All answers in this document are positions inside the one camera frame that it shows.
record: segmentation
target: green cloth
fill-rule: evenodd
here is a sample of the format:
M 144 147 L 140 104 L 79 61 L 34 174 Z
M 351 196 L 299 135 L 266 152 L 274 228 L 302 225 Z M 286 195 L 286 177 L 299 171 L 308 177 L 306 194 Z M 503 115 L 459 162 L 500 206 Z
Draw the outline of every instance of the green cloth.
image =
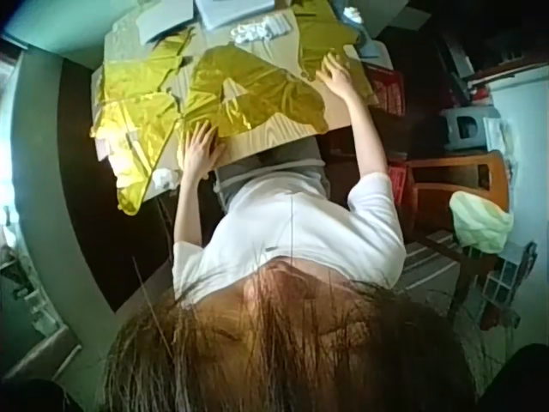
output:
M 454 229 L 462 247 L 472 246 L 484 253 L 500 253 L 513 228 L 513 215 L 495 203 L 465 191 L 457 191 L 449 201 Z

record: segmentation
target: wooden chair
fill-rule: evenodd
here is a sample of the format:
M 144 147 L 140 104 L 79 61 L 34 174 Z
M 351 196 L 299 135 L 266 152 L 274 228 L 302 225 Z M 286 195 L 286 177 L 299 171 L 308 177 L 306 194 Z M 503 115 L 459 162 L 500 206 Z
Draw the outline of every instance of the wooden chair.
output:
M 399 208 L 405 237 L 417 241 L 461 264 L 460 275 L 455 285 L 455 292 L 448 313 L 448 319 L 453 322 L 457 311 L 467 298 L 472 280 L 476 275 L 487 275 L 493 269 L 497 256 L 485 255 L 481 259 L 472 259 L 427 238 L 426 233 L 437 229 L 454 232 L 449 200 L 456 191 L 465 191 L 483 197 L 495 203 L 503 211 L 508 212 L 509 184 L 504 159 L 500 152 L 492 151 L 487 154 L 471 156 L 408 161 L 406 165 L 408 169 L 407 182 Z M 470 188 L 440 181 L 416 182 L 414 177 L 420 171 L 425 170 L 427 172 L 424 173 L 423 180 L 425 180 L 425 175 L 427 177 L 438 177 L 442 171 L 434 169 L 436 167 L 477 167 L 478 169 L 481 165 L 488 168 L 488 189 Z

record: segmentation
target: hand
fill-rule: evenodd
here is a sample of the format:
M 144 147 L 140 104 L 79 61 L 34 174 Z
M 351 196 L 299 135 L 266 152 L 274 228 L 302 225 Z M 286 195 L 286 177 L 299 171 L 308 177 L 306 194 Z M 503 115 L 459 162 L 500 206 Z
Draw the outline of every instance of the hand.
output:
M 349 70 L 332 53 L 324 57 L 322 70 L 317 70 L 317 79 L 345 101 L 357 96 Z
M 183 169 L 183 180 L 198 184 L 200 178 L 206 176 L 214 168 L 225 145 L 213 148 L 216 129 L 210 127 L 208 121 L 196 123 L 192 134 L 187 132 L 185 140 L 179 146 L 179 167 Z

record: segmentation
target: brown hair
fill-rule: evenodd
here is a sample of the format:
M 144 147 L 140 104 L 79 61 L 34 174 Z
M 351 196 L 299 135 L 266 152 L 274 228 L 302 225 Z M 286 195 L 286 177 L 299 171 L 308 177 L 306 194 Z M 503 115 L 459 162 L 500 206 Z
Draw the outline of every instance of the brown hair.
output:
M 363 339 L 354 344 L 352 332 L 343 328 L 329 350 L 315 334 L 306 337 L 312 345 L 303 345 L 291 332 L 292 320 L 263 298 L 262 328 L 256 336 L 261 362 L 250 362 L 251 378 L 244 385 L 248 393 L 242 397 L 232 388 L 236 383 L 204 359 L 219 339 L 231 337 L 224 330 L 205 328 L 193 306 L 182 306 L 193 288 L 152 311 L 142 310 L 120 330 L 106 365 L 103 410 L 474 408 L 474 380 L 447 321 L 403 294 L 364 283 L 353 285 L 365 302 Z

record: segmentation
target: table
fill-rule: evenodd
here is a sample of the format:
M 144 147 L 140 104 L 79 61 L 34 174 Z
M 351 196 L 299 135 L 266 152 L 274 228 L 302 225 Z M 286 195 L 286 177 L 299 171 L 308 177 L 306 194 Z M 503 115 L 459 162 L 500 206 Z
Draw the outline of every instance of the table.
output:
M 142 12 L 142 9 L 136 9 L 128 13 L 120 21 L 114 24 L 113 30 L 106 35 L 105 41 L 105 61 L 118 60 L 140 60 L 148 56 L 152 46 L 142 46 L 139 43 L 136 18 Z M 299 31 L 293 12 L 290 9 L 281 11 L 293 30 L 285 36 L 273 39 L 268 43 L 253 42 L 242 45 L 241 48 L 255 54 L 269 63 L 280 66 L 288 70 L 295 76 L 305 80 L 300 76 L 301 69 L 298 64 L 299 53 Z M 188 87 L 190 85 L 190 75 L 199 60 L 199 57 L 208 48 L 225 45 L 230 40 L 230 30 L 234 25 L 221 27 L 217 30 L 206 32 L 202 30 L 199 23 L 192 23 L 195 31 L 190 44 L 185 48 L 185 57 L 190 57 L 190 63 L 186 64 L 171 80 L 166 82 L 163 88 L 170 88 L 172 93 L 185 100 Z M 357 53 L 352 45 L 345 46 L 345 52 L 350 58 L 358 59 Z M 96 85 L 100 78 L 100 71 L 94 73 L 92 85 L 92 99 L 95 102 Z M 238 95 L 237 85 L 228 82 L 226 84 L 226 94 Z M 308 82 L 323 97 L 325 112 L 324 118 L 328 124 L 329 130 L 340 129 L 350 125 L 350 118 L 345 103 L 332 94 L 322 83 L 314 81 Z M 100 110 L 99 106 L 93 104 L 94 118 Z M 308 124 L 299 124 L 288 119 L 284 115 L 277 113 L 267 122 L 253 130 L 242 133 L 238 136 L 227 139 L 227 150 L 220 158 L 217 167 L 223 166 L 246 156 L 262 152 L 275 146 L 292 142 L 303 137 L 315 135 L 317 132 Z M 105 147 L 102 147 L 101 141 L 96 140 L 98 156 L 104 159 L 108 153 Z M 178 139 L 173 134 L 164 149 L 158 167 L 170 170 L 178 170 L 177 153 Z M 157 196 L 163 190 L 149 185 L 145 200 Z

